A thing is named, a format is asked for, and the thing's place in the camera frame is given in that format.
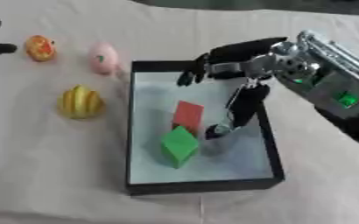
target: green cube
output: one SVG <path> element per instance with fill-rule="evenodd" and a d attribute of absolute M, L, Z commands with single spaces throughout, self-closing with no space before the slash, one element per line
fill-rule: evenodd
<path fill-rule="evenodd" d="M 167 133 L 162 139 L 162 153 L 177 169 L 195 154 L 198 146 L 197 139 L 182 126 Z"/>

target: table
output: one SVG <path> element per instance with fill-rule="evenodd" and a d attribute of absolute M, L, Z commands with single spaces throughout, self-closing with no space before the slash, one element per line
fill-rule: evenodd
<path fill-rule="evenodd" d="M 277 82 L 266 107 L 286 182 L 262 192 L 135 198 L 123 192 L 132 60 L 189 60 L 229 43 L 294 38 L 306 28 L 359 55 L 359 17 L 178 10 L 128 0 L 0 0 L 0 18 L 0 42 L 22 46 L 42 34 L 59 51 L 42 64 L 22 47 L 0 57 L 3 223 L 359 224 L 359 144 Z M 119 51 L 125 73 L 89 71 L 86 53 L 99 40 Z M 104 116 L 77 122 L 57 114 L 56 98 L 75 84 L 100 91 Z"/>

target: block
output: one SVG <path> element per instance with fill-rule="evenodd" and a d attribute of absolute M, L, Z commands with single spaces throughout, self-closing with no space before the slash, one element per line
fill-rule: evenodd
<path fill-rule="evenodd" d="M 204 107 L 187 101 L 180 101 L 172 119 L 172 128 L 182 126 L 197 137 Z"/>
<path fill-rule="evenodd" d="M 182 126 L 170 131 L 162 139 L 162 153 L 176 169 L 195 154 L 198 146 L 197 139 Z"/>

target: black tray rim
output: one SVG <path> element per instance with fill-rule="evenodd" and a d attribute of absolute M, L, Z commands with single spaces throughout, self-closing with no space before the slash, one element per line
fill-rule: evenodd
<path fill-rule="evenodd" d="M 133 127 L 133 101 L 135 73 L 147 72 L 178 72 L 184 70 L 192 63 L 188 60 L 139 60 L 133 61 L 130 73 L 129 88 L 129 116 L 128 116 L 128 138 L 126 144 L 126 174 L 125 187 L 129 195 L 145 194 L 167 194 L 167 193 L 204 193 L 219 191 L 241 191 L 241 190 L 261 190 L 268 189 L 285 180 L 285 172 L 282 167 L 278 148 L 271 129 L 270 122 L 262 105 L 257 112 L 259 124 L 263 132 L 265 148 L 270 159 L 273 177 L 255 179 L 235 179 L 235 180 L 214 180 L 214 181 L 192 181 L 181 183 L 156 183 L 156 184 L 131 184 L 130 183 L 130 154 L 132 144 Z"/>

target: orange fruit toy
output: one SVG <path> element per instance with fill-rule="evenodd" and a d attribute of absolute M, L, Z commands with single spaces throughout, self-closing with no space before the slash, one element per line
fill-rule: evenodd
<path fill-rule="evenodd" d="M 33 60 L 47 61 L 55 56 L 54 42 L 40 35 L 35 35 L 25 41 L 25 50 Z"/>

